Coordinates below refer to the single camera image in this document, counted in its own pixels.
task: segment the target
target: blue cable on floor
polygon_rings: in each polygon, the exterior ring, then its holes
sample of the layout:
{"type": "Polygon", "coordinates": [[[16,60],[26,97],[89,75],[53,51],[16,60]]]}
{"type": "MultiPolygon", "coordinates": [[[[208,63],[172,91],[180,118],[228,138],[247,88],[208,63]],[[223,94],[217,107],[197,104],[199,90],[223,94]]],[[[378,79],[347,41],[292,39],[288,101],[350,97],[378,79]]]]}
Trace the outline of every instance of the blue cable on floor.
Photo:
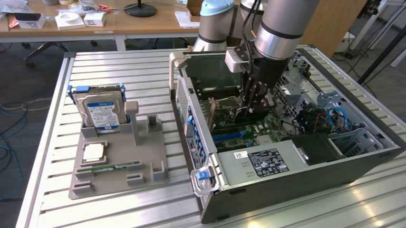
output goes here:
{"type": "Polygon", "coordinates": [[[14,133],[12,133],[10,135],[8,135],[8,136],[4,137],[4,138],[9,138],[9,137],[14,136],[14,135],[22,130],[22,128],[25,127],[26,120],[25,120],[25,117],[24,117],[24,116],[9,114],[9,113],[6,113],[6,112],[2,111],[2,110],[0,110],[0,113],[2,113],[4,115],[12,116],[12,117],[22,118],[22,125],[21,125],[20,129],[18,129],[14,133]]]}
{"type": "Polygon", "coordinates": [[[9,151],[12,157],[13,157],[13,160],[14,160],[14,164],[17,166],[17,171],[18,171],[18,184],[17,186],[13,187],[13,189],[0,198],[0,202],[9,197],[9,195],[12,195],[16,190],[21,187],[21,184],[22,184],[22,175],[21,175],[21,168],[20,168],[20,163],[18,163],[18,159],[17,159],[17,155],[14,154],[14,152],[6,147],[6,146],[0,146],[0,148],[4,148],[9,151]]]}

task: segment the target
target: hard drive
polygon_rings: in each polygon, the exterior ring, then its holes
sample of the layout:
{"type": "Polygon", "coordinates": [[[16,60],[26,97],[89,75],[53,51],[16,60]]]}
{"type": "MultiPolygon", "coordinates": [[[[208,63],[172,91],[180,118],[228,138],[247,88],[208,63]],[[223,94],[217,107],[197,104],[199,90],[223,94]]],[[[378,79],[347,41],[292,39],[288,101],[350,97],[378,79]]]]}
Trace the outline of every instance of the hard drive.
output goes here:
{"type": "Polygon", "coordinates": [[[111,133],[117,130],[120,124],[128,122],[123,85],[77,86],[75,90],[69,87],[68,91],[85,127],[95,127],[99,133],[111,133]]]}

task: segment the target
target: blue cable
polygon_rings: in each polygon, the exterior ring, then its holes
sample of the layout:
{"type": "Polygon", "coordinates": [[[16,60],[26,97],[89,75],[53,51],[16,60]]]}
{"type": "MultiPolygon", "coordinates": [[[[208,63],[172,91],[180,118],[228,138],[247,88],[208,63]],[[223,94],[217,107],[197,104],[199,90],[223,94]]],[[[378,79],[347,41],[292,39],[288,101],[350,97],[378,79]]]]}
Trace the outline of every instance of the blue cable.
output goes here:
{"type": "Polygon", "coordinates": [[[328,119],[328,123],[331,124],[331,126],[334,126],[334,122],[332,122],[332,120],[331,120],[331,118],[330,118],[330,111],[331,111],[331,110],[336,110],[336,111],[339,111],[339,112],[342,113],[342,116],[343,116],[344,121],[346,121],[346,123],[347,123],[347,130],[348,130],[348,129],[351,128],[351,126],[350,126],[350,121],[348,121],[348,118],[347,118],[347,115],[346,115],[343,109],[339,108],[339,107],[332,107],[332,108],[327,109],[327,119],[328,119]]]}
{"type": "Polygon", "coordinates": [[[9,197],[9,195],[13,194],[13,192],[21,187],[21,184],[22,184],[22,175],[21,175],[21,168],[20,168],[20,163],[18,163],[18,159],[17,159],[17,155],[14,154],[14,152],[10,150],[9,147],[6,146],[0,146],[0,148],[4,148],[6,149],[10,154],[12,154],[12,157],[13,157],[13,160],[14,160],[14,164],[17,166],[17,171],[18,171],[18,184],[13,187],[13,189],[0,198],[0,201],[2,201],[5,198],[9,197]]]}
{"type": "Polygon", "coordinates": [[[12,116],[12,117],[20,117],[20,118],[22,118],[22,125],[21,125],[20,129],[14,133],[12,133],[10,135],[8,135],[8,136],[4,137],[4,138],[9,138],[9,137],[14,136],[22,130],[22,128],[25,127],[26,120],[25,120],[24,116],[21,116],[21,115],[12,115],[12,114],[6,113],[2,110],[0,110],[0,113],[2,113],[4,115],[12,116]]]}

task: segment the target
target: office chair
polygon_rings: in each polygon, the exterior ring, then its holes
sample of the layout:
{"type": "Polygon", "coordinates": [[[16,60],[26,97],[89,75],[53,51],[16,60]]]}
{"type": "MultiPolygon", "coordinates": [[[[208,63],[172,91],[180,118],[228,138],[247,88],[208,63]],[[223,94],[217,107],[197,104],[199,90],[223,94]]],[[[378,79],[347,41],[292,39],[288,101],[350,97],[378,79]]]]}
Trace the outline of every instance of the office chair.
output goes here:
{"type": "MultiPolygon", "coordinates": [[[[89,41],[89,44],[96,47],[97,42],[95,40],[89,41]]],[[[30,45],[28,43],[21,43],[21,46],[28,49],[30,45]]],[[[29,62],[29,60],[37,56],[44,50],[46,50],[50,46],[57,46],[64,52],[68,52],[69,50],[64,47],[64,45],[60,42],[45,42],[30,54],[24,58],[25,61],[25,67],[34,68],[36,65],[33,62],[29,62]]]]}

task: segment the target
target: barcode sticker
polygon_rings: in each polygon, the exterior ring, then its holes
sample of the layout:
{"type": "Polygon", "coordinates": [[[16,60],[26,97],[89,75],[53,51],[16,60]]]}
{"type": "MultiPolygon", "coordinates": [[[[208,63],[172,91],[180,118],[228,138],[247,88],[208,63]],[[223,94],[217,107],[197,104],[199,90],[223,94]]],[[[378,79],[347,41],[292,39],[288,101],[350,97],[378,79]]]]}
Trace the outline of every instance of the barcode sticker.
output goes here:
{"type": "Polygon", "coordinates": [[[235,159],[247,158],[248,157],[248,153],[247,153],[247,151],[239,151],[239,152],[233,153],[233,156],[235,156],[235,159]]]}

